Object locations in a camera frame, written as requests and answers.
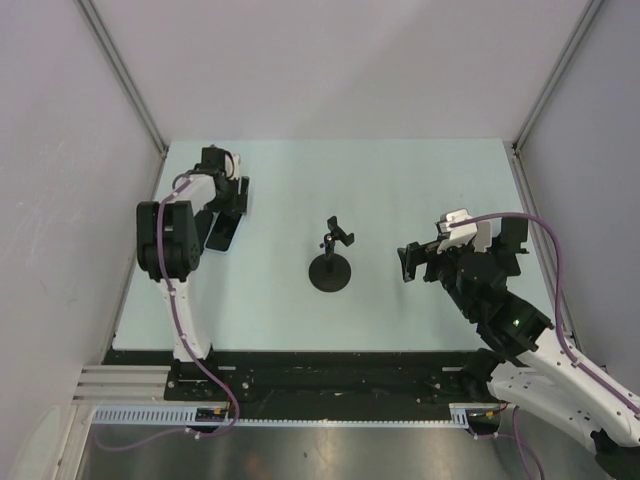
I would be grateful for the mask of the phone with light blue case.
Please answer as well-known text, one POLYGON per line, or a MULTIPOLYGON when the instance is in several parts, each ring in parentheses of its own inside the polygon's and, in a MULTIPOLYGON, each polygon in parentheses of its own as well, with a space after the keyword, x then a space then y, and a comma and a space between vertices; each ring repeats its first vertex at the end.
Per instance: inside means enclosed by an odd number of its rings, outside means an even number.
POLYGON ((213 252, 228 252, 242 216, 237 213, 220 212, 214 219, 204 248, 213 252))

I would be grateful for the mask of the black round base phone stand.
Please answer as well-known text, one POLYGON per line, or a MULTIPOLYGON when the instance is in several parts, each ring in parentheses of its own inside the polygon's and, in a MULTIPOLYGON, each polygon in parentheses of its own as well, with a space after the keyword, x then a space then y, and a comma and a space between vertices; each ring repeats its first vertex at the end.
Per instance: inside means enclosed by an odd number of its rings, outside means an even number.
POLYGON ((327 228, 328 232, 320 244, 324 252, 312 260, 308 276, 317 290, 335 293, 349 284, 352 273, 348 260, 335 252, 335 244, 341 242, 345 247, 349 247, 355 242, 355 235, 346 233, 339 226, 336 216, 327 220, 327 228))

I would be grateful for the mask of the black phone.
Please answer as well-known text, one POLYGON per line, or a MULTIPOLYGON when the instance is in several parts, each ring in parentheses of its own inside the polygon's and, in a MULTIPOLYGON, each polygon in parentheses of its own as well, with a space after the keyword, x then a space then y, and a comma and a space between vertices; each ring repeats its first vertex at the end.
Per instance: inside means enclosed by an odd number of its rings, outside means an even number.
POLYGON ((209 235, 214 214, 209 210, 201 210, 195 216, 198 238, 204 243, 209 235))

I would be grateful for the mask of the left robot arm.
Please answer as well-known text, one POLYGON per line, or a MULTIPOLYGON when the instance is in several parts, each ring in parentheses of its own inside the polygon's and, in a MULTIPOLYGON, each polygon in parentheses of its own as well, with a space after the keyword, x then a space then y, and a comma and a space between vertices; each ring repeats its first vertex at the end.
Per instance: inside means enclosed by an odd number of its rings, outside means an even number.
POLYGON ((230 249, 248 211, 249 185, 241 156, 210 145, 164 198, 136 207, 137 262, 161 291, 180 362, 203 361, 212 350, 196 305, 195 272, 205 252, 230 249))

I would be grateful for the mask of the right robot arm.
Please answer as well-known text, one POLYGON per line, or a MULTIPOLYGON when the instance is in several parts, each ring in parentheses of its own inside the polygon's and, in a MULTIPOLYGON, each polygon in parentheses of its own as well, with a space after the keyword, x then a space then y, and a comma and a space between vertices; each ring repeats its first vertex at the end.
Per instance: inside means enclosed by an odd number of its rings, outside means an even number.
POLYGON ((509 291, 524 251, 519 241, 495 238, 484 249, 438 239, 397 253, 404 281, 425 266, 425 281, 444 288, 488 347, 486 363, 461 376, 469 399, 510 402, 578 441, 610 477, 636 479, 639 397, 571 344, 560 321, 509 291))

